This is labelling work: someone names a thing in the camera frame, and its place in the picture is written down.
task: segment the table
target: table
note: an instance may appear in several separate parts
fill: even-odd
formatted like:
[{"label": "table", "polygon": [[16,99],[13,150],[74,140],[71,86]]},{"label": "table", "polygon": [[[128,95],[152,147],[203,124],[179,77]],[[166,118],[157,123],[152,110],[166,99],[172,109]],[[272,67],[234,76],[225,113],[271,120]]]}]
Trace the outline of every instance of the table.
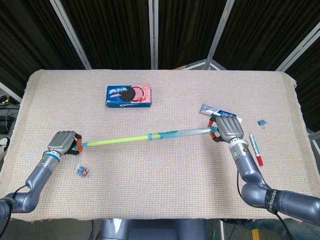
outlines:
[{"label": "table", "polygon": [[[152,88],[150,108],[107,108],[108,85]],[[320,197],[320,176],[295,93],[282,72],[202,70],[39,70],[29,79],[0,175],[0,195],[24,185],[58,131],[83,141],[205,127],[206,103],[242,118],[256,136],[273,188]],[[265,128],[258,120],[266,120]],[[79,164],[91,170],[83,179]],[[226,143],[208,135],[86,148],[63,156],[25,221],[99,218],[274,218],[246,205]]]}]

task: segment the cookie package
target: cookie package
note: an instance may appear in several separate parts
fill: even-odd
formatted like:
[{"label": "cookie package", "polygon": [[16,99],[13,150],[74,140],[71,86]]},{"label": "cookie package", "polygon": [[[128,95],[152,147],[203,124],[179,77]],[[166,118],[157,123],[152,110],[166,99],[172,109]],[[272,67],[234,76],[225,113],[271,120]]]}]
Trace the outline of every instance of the cookie package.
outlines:
[{"label": "cookie package", "polygon": [[109,108],[148,108],[151,106],[151,87],[149,85],[108,86],[105,104]]}]

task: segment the metal pole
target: metal pole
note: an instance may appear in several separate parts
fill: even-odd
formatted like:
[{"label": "metal pole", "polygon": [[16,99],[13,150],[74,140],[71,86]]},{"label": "metal pole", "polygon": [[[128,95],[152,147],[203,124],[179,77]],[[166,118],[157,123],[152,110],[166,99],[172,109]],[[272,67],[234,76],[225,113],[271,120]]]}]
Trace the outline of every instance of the metal pole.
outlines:
[{"label": "metal pole", "polygon": [[230,12],[232,10],[234,3],[235,3],[235,0],[227,0],[225,3],[225,7],[224,7],[223,13],[221,15],[221,19],[220,19],[218,28],[216,29],[216,32],[215,32],[215,35],[214,35],[214,38],[213,38],[213,41],[212,41],[212,44],[211,44],[211,47],[209,50],[208,57],[206,58],[205,64],[202,68],[203,70],[209,69],[210,61],[216,52],[218,43],[219,43],[220,38],[222,36],[222,33],[225,29],[227,20],[229,18],[229,15],[230,15]]},{"label": "metal pole", "polygon": [[65,11],[65,8],[64,6],[62,5],[61,1],[60,0],[50,0],[50,3],[56,13],[56,15],[58,16],[66,34],[68,35],[76,53],[78,54],[84,68],[86,70],[91,70],[92,67],[89,63],[89,60],[86,56],[86,53],[78,39],[78,36],[68,18],[68,15]]},{"label": "metal pole", "polygon": [[158,70],[159,0],[153,0],[154,69]]},{"label": "metal pole", "polygon": [[148,0],[149,5],[149,33],[150,33],[150,62],[151,69],[155,69],[155,39],[154,39],[154,2]]},{"label": "metal pole", "polygon": [[220,222],[220,233],[221,233],[221,240],[225,240],[225,228],[224,228],[224,222],[219,220]]},{"label": "metal pole", "polygon": [[2,82],[0,82],[0,89],[5,91],[7,94],[9,94],[11,97],[13,97],[15,100],[17,100],[19,103],[22,102],[22,98],[19,97],[16,93],[14,93],[10,88],[8,88],[6,85],[4,85]]},{"label": "metal pole", "polygon": [[285,72],[318,38],[320,37],[320,22],[300,42],[290,55],[280,64],[276,71]]}]

